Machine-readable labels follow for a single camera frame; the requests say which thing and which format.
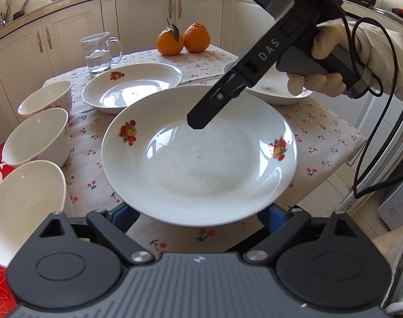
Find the white bowl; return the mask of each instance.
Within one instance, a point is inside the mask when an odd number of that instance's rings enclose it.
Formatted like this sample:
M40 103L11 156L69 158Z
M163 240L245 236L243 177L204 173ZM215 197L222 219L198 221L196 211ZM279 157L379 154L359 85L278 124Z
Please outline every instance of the white bowl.
M226 73L233 64L234 62L225 65L223 71ZM279 72L273 65L257 84L247 87L246 92L272 105L295 104L312 94L312 91L303 88L298 96L293 96L287 89L287 83L287 74Z
M92 79L82 100L98 111L117 115L136 101L180 84L182 72L164 63L136 63L109 70Z
M141 213L173 225L224 225L266 208L291 183L294 134L264 101L241 94L203 130L188 126L187 114L210 88L157 92L126 108L107 129L105 176Z
M70 114L72 110L72 83L64 80L44 86L32 93L20 104L17 112L24 118L50 108L62 108Z
M60 168L38 160L22 165L0 184L0 265L7 267L25 241L52 211L73 216Z
M52 108L29 117L7 139L3 160L18 167L33 160L49 160L62 167L70 153L66 110Z

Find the hand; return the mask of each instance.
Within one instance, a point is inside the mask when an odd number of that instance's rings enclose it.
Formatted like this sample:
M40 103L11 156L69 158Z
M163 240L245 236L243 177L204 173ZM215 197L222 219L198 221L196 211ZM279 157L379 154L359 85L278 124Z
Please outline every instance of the hand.
M346 29L343 24L330 23L319 27L319 33L316 35L312 46L312 57L317 60L323 60L328 57L336 45L341 45L348 51L348 39ZM360 52L360 42L356 37L356 49ZM299 95L303 87L311 91L324 93L330 97L336 97L342 94L346 85L340 73L311 74L306 77L287 73L289 78L287 83L288 91L294 95Z

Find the ridged gray surface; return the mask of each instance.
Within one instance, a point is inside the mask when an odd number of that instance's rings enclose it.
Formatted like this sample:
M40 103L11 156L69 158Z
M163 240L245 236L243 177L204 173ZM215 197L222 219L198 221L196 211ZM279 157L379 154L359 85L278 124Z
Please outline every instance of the ridged gray surface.
M347 315L315 311L285 294L265 267L236 254L164 254L131 269L101 302L68 313L20 307L10 318L384 318L379 308Z

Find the glass mug handle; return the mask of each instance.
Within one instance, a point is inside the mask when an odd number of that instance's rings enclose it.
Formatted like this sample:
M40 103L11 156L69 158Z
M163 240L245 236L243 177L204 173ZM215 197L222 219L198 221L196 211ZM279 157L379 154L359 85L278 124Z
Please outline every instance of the glass mug handle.
M119 59L117 61L114 61L113 59L110 60L111 64L118 64L120 62L120 60L122 59L122 54L123 54L123 46L122 46L122 42L117 39L116 37L110 37L109 38L109 48L110 48L110 43L111 42L117 42L119 44L120 47L120 55L119 55Z

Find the green leaf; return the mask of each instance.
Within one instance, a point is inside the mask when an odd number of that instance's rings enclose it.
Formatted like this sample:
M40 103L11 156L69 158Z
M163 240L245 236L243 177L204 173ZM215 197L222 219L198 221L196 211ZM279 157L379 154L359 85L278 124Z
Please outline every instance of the green leaf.
M179 29L174 24L170 24L167 29L173 31L173 39L175 42L179 42Z

